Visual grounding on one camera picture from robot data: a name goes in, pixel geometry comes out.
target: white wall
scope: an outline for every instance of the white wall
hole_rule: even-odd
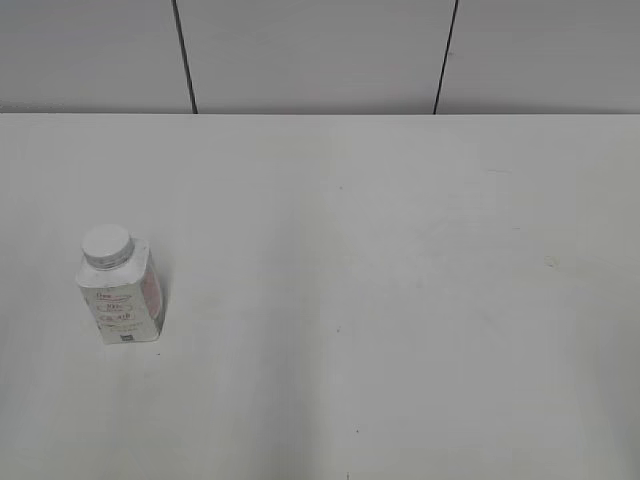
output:
[[[461,0],[438,112],[640,112],[639,20],[634,0]]]
[[[454,0],[178,0],[204,113],[430,113]],[[460,0],[438,113],[640,112],[640,2]],[[4,0],[0,111],[189,112],[171,0]]]
[[[189,112],[171,3],[3,0],[0,111]]]
[[[451,0],[181,0],[203,112],[431,113]]]

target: bottle cap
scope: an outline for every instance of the bottle cap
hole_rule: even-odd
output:
[[[82,241],[87,262],[98,270],[122,265],[131,257],[133,247],[129,232],[120,225],[99,225],[90,230]]]

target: bottle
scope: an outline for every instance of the bottle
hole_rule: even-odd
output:
[[[155,340],[162,329],[162,291],[149,243],[119,225],[100,225],[82,242],[76,283],[105,344]]]

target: pink label design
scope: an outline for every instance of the pink label design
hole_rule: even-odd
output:
[[[142,280],[142,296],[147,305],[149,316],[155,319],[162,309],[162,292],[151,265],[147,267],[147,272]]]

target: white bottle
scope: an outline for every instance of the white bottle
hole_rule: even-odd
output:
[[[76,282],[104,343],[155,340],[162,329],[162,292],[149,243],[119,225],[100,225],[82,242]]]

